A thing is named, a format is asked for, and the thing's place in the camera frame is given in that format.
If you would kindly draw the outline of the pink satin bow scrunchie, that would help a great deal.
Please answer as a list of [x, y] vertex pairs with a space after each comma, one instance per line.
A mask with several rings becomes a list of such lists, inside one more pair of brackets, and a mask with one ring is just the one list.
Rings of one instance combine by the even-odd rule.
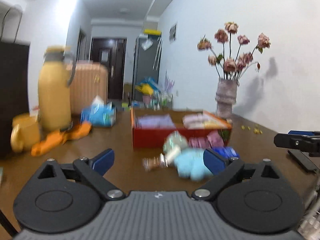
[[191, 148], [215, 148], [224, 147], [224, 142], [218, 131], [210, 132], [206, 137], [190, 138], [188, 141]]

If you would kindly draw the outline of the light blue plush toy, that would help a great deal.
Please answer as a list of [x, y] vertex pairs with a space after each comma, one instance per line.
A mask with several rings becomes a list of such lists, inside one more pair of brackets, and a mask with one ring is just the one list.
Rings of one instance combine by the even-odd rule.
[[203, 161], [204, 149], [186, 148], [174, 160], [178, 176], [192, 181], [202, 181], [212, 177], [213, 174], [204, 165]]

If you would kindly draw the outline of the iridescent white pouch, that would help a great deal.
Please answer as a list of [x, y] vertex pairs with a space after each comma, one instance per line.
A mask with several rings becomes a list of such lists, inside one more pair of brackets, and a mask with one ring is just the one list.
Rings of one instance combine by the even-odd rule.
[[178, 131], [172, 132], [163, 145], [164, 159], [167, 165], [171, 165], [176, 157], [189, 146], [186, 137]]

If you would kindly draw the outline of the yellow crumbs on table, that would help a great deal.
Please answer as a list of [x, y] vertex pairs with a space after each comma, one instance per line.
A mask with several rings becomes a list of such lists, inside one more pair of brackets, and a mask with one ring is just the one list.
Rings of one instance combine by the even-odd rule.
[[241, 129], [252, 131], [254, 134], [263, 134], [263, 131], [260, 129], [259, 125], [255, 125], [254, 127], [241, 125]]

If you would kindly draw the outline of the small wrapped snack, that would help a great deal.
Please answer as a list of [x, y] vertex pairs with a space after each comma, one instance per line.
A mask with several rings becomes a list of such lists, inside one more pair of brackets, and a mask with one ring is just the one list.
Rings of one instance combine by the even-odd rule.
[[159, 157], [144, 158], [142, 160], [142, 164], [146, 171], [152, 171], [157, 168], [168, 166], [167, 160], [163, 154], [160, 154]]

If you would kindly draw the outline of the blue wet wipes pack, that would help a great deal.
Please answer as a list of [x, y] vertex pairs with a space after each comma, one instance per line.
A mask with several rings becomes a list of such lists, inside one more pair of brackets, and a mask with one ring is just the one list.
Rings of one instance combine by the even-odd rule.
[[80, 122], [89, 122], [94, 127], [112, 127], [116, 123], [117, 109], [112, 102], [105, 104], [96, 96], [91, 105], [81, 111]]

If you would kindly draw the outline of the red orange cardboard box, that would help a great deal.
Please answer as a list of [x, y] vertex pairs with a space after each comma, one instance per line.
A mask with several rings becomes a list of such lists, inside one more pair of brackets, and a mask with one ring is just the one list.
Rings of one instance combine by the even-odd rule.
[[[143, 128], [138, 124], [138, 118], [144, 116], [165, 116], [170, 115], [175, 127], [170, 128], [165, 126], [163, 128]], [[201, 128], [188, 129], [183, 125], [183, 118], [186, 115], [199, 114], [197, 111], [173, 111], [173, 110], [159, 110], [152, 111], [150, 109], [131, 109], [131, 127], [132, 127], [132, 146], [134, 148], [160, 148], [163, 146], [166, 138], [174, 131], [178, 131], [187, 139], [200, 138], [207, 136], [210, 132], [218, 131], [221, 135], [225, 145], [228, 144], [232, 132], [232, 124], [226, 120], [218, 118], [208, 111], [202, 111], [201, 114], [211, 118], [213, 125], [205, 124]]]

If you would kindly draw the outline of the pink textured vase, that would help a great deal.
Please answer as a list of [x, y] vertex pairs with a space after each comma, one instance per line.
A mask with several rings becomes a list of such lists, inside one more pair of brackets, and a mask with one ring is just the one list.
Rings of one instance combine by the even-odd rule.
[[219, 79], [215, 95], [216, 116], [221, 119], [228, 119], [232, 116], [233, 106], [236, 104], [237, 89], [236, 81]]

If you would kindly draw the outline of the yellow ceramic mug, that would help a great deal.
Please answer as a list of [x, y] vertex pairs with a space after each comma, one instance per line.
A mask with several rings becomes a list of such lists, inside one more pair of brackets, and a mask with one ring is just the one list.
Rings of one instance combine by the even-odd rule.
[[41, 134], [36, 115], [31, 116], [25, 113], [13, 118], [10, 143], [15, 153], [31, 150], [40, 140]]

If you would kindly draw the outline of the orange suitcase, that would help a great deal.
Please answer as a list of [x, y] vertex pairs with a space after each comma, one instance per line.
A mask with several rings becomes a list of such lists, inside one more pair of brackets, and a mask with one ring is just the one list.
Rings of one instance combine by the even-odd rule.
[[98, 62], [79, 61], [70, 86], [72, 115], [80, 115], [82, 109], [89, 107], [97, 96], [106, 103], [107, 93], [107, 68]]

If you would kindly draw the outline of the clutter pile by fridge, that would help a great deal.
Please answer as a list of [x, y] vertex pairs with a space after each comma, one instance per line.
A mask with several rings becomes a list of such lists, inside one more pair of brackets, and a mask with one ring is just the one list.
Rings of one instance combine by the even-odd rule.
[[163, 87], [151, 77], [143, 79], [137, 85], [124, 83], [123, 99], [130, 108], [172, 109], [174, 85], [175, 81], [167, 75]]

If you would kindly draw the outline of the dried pink flowers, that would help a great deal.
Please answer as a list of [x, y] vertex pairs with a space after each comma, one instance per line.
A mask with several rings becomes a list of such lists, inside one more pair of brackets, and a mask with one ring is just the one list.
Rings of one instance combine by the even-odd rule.
[[264, 33], [259, 34], [257, 40], [252, 42], [246, 35], [238, 34], [239, 25], [235, 22], [226, 22], [214, 34], [214, 41], [222, 46], [222, 51], [214, 49], [212, 42], [202, 37], [197, 43], [198, 51], [208, 51], [207, 61], [213, 67], [220, 80], [231, 80], [239, 82], [244, 73], [255, 66], [258, 72], [261, 65], [254, 61], [253, 54], [262, 54], [271, 46], [271, 41]]

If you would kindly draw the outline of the yellow thermos jug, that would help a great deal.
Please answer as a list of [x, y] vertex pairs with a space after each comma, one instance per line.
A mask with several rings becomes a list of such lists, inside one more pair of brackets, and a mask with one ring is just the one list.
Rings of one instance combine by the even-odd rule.
[[66, 129], [72, 122], [70, 86], [75, 70], [69, 47], [47, 48], [38, 82], [40, 123], [47, 132]]

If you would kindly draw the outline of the dark brown door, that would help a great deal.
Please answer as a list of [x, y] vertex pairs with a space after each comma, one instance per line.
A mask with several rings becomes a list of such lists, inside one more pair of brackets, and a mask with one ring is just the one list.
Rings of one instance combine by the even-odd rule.
[[123, 99], [126, 56], [126, 38], [92, 38], [90, 60], [99, 62], [108, 70], [107, 98]]

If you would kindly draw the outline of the grey refrigerator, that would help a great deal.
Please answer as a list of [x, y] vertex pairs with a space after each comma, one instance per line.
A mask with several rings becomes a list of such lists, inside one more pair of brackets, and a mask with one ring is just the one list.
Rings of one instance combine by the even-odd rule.
[[158, 83], [161, 41], [161, 36], [157, 35], [140, 34], [136, 38], [132, 77], [132, 101], [143, 101], [143, 94], [135, 89], [142, 81], [151, 77]]

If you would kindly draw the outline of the black monitor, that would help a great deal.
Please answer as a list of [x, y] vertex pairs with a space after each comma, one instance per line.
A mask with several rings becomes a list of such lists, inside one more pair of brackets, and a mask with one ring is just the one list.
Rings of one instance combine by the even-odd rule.
[[1, 42], [1, 158], [12, 153], [10, 138], [12, 120], [29, 112], [28, 103], [29, 46]]

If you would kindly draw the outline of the yellow box on fridge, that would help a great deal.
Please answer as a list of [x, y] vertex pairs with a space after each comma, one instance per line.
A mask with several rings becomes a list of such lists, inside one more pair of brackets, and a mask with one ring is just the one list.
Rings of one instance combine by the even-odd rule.
[[161, 36], [162, 32], [155, 29], [144, 29], [143, 33], [146, 35], [155, 35], [155, 36]]

